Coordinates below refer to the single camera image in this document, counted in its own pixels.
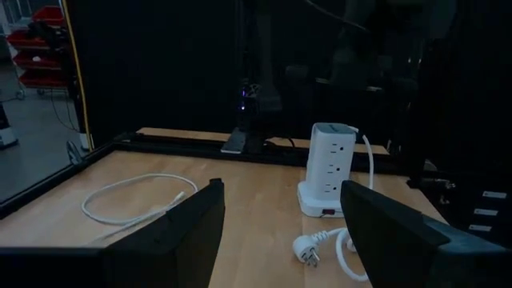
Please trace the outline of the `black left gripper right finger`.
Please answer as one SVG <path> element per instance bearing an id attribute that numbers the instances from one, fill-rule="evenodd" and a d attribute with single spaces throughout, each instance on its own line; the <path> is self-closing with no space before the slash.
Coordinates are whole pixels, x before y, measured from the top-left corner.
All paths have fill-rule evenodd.
<path id="1" fill-rule="evenodd" d="M 447 236 L 428 226 L 421 212 L 350 180 L 342 183 L 340 202 L 372 286 L 426 286 Z"/>

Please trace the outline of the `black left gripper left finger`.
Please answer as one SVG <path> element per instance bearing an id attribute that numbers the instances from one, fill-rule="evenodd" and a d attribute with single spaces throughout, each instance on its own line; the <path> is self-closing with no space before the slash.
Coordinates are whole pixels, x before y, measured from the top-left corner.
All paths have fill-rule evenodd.
<path id="1" fill-rule="evenodd" d="M 224 183 L 199 192 L 105 249 L 104 287 L 208 287 L 225 218 Z"/>

